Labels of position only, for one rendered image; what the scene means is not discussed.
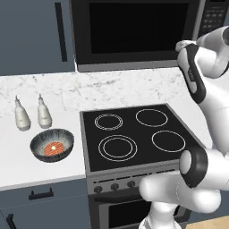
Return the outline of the steel oven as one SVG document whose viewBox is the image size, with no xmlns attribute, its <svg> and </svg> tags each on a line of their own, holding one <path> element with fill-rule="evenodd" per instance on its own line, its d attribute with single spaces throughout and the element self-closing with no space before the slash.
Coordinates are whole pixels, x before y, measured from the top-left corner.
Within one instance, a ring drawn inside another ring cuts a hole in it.
<svg viewBox="0 0 229 229">
<path fill-rule="evenodd" d="M 140 184 L 140 180 L 143 177 L 152 174 L 165 174 L 177 170 L 178 170 L 177 163 L 167 163 L 161 166 L 154 165 L 152 167 L 146 167 L 139 170 L 129 170 L 129 171 L 123 171 L 121 173 L 90 177 L 87 179 L 88 195 L 108 197 L 108 196 L 118 196 L 118 195 L 140 194 L 139 184 Z M 129 188 L 127 186 L 127 182 L 129 181 L 135 181 L 134 188 Z M 111 185 L 113 183 L 119 184 L 119 189 L 117 191 L 111 190 Z M 100 193 L 95 193 L 94 188 L 96 186 L 102 186 L 103 190 Z"/>
</svg>

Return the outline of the black glass hob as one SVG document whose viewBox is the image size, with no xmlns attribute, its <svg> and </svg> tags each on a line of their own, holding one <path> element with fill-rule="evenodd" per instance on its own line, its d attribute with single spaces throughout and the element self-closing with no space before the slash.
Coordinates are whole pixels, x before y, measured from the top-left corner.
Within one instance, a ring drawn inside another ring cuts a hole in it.
<svg viewBox="0 0 229 229">
<path fill-rule="evenodd" d="M 84 111 L 81 133 L 89 174 L 177 164 L 203 146 L 168 104 Z"/>
</svg>

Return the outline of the white condiment bottle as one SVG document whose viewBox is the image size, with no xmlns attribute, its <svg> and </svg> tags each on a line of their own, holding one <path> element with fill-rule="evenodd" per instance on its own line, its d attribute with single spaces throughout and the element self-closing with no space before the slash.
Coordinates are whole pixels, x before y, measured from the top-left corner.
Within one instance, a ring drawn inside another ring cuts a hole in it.
<svg viewBox="0 0 229 229">
<path fill-rule="evenodd" d="M 38 97 L 38 124 L 42 129 L 52 126 L 52 117 L 41 96 Z"/>
<path fill-rule="evenodd" d="M 30 118 L 18 98 L 15 98 L 14 114 L 17 128 L 20 131 L 27 131 L 31 125 Z"/>
</svg>

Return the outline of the grey-blue base cupboard door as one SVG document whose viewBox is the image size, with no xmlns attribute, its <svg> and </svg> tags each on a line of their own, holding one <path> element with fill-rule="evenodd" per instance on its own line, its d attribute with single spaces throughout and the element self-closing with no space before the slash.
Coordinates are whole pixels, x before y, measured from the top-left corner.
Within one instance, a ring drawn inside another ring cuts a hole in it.
<svg viewBox="0 0 229 229">
<path fill-rule="evenodd" d="M 88 197 L 70 197 L 4 208 L 6 218 L 13 214 L 17 229 L 90 229 Z"/>
</svg>

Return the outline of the orange round waffle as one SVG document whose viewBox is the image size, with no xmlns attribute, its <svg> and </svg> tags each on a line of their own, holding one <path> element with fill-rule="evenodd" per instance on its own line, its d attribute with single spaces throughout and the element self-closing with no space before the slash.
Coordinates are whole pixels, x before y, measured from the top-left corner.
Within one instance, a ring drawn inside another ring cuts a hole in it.
<svg viewBox="0 0 229 229">
<path fill-rule="evenodd" d="M 48 143 L 44 148 L 44 154 L 47 157 L 55 156 L 64 152 L 64 144 L 59 141 Z"/>
</svg>

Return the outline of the dark grey streaked bowl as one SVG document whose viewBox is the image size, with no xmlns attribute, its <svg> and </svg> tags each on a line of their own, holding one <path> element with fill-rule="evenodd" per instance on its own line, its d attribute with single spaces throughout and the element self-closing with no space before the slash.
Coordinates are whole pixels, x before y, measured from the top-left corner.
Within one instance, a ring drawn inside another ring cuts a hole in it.
<svg viewBox="0 0 229 229">
<path fill-rule="evenodd" d="M 55 156 L 47 157 L 44 154 L 45 146 L 53 141 L 64 144 L 64 152 Z M 74 136 L 65 129 L 50 129 L 37 134 L 30 143 L 30 150 L 34 157 L 46 163 L 54 163 L 68 157 L 74 145 Z"/>
</svg>

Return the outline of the grey-blue wall cupboard door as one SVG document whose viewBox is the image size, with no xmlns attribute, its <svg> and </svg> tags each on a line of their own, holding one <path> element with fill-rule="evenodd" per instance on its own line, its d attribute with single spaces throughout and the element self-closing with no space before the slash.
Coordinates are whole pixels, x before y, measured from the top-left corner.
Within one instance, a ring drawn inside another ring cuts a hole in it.
<svg viewBox="0 0 229 229">
<path fill-rule="evenodd" d="M 61 3 L 67 62 L 55 15 Z M 0 0 L 0 76 L 75 70 L 69 0 Z"/>
</svg>

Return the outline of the grey-blue drawer front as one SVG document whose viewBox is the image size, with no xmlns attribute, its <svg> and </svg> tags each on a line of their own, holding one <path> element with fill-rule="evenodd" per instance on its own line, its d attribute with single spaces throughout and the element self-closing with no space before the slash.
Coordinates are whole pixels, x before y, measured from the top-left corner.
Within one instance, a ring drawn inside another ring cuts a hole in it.
<svg viewBox="0 0 229 229">
<path fill-rule="evenodd" d="M 29 200 L 29 195 L 32 191 L 35 193 L 42 193 L 48 192 L 49 189 L 53 190 L 53 197 Z M 54 182 L 50 184 L 0 191 L 0 208 L 10 208 L 31 203 L 39 203 L 41 201 L 70 198 L 86 194 L 87 183 L 85 179 Z"/>
</svg>

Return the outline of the black glass oven door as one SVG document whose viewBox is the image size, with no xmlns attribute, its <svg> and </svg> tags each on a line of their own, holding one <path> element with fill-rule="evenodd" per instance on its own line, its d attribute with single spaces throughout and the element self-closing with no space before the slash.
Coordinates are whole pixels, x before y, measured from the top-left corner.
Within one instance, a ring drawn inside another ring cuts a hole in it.
<svg viewBox="0 0 229 229">
<path fill-rule="evenodd" d="M 96 202 L 95 197 L 100 196 L 89 196 L 91 229 L 138 229 L 151 207 L 144 199 L 109 204 Z"/>
</svg>

